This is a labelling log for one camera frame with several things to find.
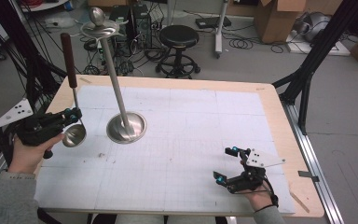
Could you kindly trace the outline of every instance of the round metal base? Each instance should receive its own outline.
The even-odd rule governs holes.
[[[114,142],[128,144],[142,138],[146,132],[146,119],[137,113],[127,112],[130,127],[124,127],[121,115],[117,114],[109,120],[106,126],[107,136]]]

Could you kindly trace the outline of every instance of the white bracket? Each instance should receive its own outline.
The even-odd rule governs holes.
[[[0,127],[8,125],[14,121],[25,119],[33,115],[33,110],[27,99],[23,98],[18,104],[13,106],[4,116],[0,118]]]
[[[253,148],[251,153],[249,154],[246,165],[263,168],[263,167],[283,164],[285,162],[286,159]]]

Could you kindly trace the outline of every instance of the wooden handle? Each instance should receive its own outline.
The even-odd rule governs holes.
[[[65,59],[66,73],[68,76],[69,86],[71,88],[76,88],[77,82],[76,82],[74,53],[72,52],[71,36],[69,36],[67,33],[62,33],[61,43],[62,43],[62,50],[63,50],[63,58]]]

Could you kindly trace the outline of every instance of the floor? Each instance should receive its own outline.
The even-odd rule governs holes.
[[[43,18],[60,9],[48,10],[37,15]],[[71,11],[70,15],[82,21],[85,18],[85,6]],[[173,19],[173,23],[186,24],[197,28],[195,15]],[[249,19],[230,18],[232,26],[238,29],[252,24]],[[77,24],[69,29],[56,30],[51,33],[59,43],[59,34],[78,33]],[[255,30],[250,27],[235,31],[236,34],[255,37]],[[53,62],[64,68],[61,52],[52,40],[46,38],[48,52]],[[72,38],[76,67],[82,70],[87,65],[87,52],[83,49],[80,36]],[[343,41],[348,48],[351,41]],[[253,44],[250,49],[235,49],[229,41],[223,41],[223,54],[216,59],[213,33],[200,33],[200,42],[186,54],[197,61],[201,67],[195,79],[222,80],[238,82],[272,83],[297,70],[306,58],[305,54],[289,53],[282,46],[282,53],[276,53],[270,46]],[[163,77],[155,72],[155,64],[146,63],[129,76]],[[0,116],[6,113],[23,96],[23,89],[10,59],[0,61]],[[337,202],[345,223],[358,223],[358,62],[349,57],[327,56],[317,70],[311,85],[310,103],[307,117],[307,131],[319,159],[327,183]],[[52,214],[62,223],[86,223],[87,216],[79,214]],[[287,223],[328,223],[326,217],[320,218],[286,218]],[[254,223],[251,218],[238,218],[238,223]]]

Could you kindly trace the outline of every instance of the graph paper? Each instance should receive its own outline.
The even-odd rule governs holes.
[[[106,125],[119,113],[113,88],[83,86],[77,97],[87,138],[78,147],[57,144],[54,156],[43,162],[35,195],[41,207],[134,214],[253,213],[243,195],[215,183],[213,171],[228,178],[243,171],[240,159],[225,154],[225,147],[277,155],[257,93],[130,87],[121,92],[126,110],[145,117],[145,136],[131,144],[112,142]],[[280,211],[294,213],[282,167],[266,170]]]

